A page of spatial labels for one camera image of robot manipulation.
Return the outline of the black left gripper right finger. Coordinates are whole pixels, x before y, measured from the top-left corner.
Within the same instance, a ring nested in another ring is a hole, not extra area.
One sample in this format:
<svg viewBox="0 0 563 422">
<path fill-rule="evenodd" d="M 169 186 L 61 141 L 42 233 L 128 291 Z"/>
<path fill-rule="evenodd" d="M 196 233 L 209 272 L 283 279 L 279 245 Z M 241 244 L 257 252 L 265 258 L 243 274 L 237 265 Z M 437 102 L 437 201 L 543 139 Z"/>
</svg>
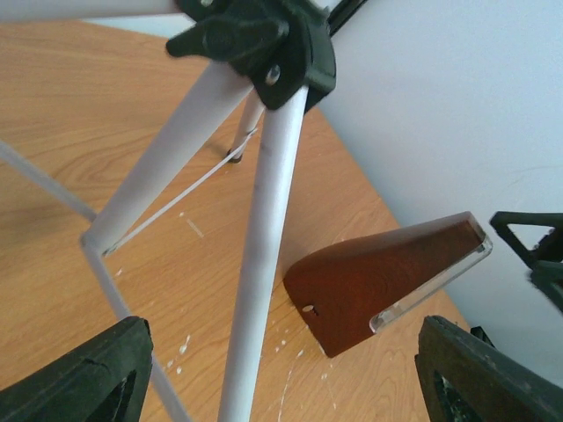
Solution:
<svg viewBox="0 0 563 422">
<path fill-rule="evenodd" d="M 562 388 L 442 316 L 427 316 L 415 355 L 432 421 L 561 421 Z"/>
</svg>

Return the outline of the brown wooden metronome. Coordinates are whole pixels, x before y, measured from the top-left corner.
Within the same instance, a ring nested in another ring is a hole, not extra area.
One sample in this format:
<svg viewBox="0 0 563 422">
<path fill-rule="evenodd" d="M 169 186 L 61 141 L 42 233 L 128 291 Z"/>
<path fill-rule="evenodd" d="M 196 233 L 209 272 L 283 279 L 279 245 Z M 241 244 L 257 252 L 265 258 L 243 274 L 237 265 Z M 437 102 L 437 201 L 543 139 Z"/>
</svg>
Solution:
<svg viewBox="0 0 563 422">
<path fill-rule="evenodd" d="M 419 266 L 407 254 L 421 257 L 421 240 L 439 219 L 333 244 L 288 269 L 283 285 L 327 357 L 375 335 L 370 319 L 413 286 Z"/>
</svg>

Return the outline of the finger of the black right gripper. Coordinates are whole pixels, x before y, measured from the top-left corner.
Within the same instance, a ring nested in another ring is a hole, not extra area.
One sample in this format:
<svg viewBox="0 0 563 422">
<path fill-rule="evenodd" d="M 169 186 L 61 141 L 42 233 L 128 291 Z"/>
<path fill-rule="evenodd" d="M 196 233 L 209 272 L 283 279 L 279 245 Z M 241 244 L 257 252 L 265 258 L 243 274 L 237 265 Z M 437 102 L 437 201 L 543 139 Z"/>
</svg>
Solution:
<svg viewBox="0 0 563 422">
<path fill-rule="evenodd" d="M 563 311 L 561 262 L 537 261 L 530 271 L 529 280 L 559 312 Z"/>
<path fill-rule="evenodd" d="M 498 211 L 490 224 L 525 264 L 562 262 L 562 213 Z"/>
</svg>

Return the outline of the clear plastic metronome cover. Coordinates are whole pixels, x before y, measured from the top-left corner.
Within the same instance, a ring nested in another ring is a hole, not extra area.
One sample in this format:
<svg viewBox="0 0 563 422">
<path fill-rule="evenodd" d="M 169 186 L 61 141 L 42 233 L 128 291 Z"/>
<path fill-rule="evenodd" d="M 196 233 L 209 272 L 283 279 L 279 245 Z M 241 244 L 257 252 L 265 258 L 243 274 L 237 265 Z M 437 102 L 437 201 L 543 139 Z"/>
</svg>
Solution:
<svg viewBox="0 0 563 422">
<path fill-rule="evenodd" d="M 436 223 L 439 227 L 421 240 L 421 257 L 407 254 L 407 262 L 419 266 L 414 270 L 413 286 L 370 319 L 373 333 L 378 334 L 491 253 L 493 244 L 472 213 L 451 215 Z"/>
</svg>

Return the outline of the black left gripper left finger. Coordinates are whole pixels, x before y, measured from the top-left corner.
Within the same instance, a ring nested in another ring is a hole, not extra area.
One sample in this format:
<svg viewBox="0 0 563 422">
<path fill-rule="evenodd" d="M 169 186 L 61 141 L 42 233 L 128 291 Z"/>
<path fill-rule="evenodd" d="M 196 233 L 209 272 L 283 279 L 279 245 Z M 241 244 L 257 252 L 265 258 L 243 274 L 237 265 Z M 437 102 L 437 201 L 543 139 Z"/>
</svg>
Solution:
<svg viewBox="0 0 563 422">
<path fill-rule="evenodd" d="M 138 421 L 152 369 L 149 322 L 128 316 L 1 391 L 2 421 Z"/>
</svg>

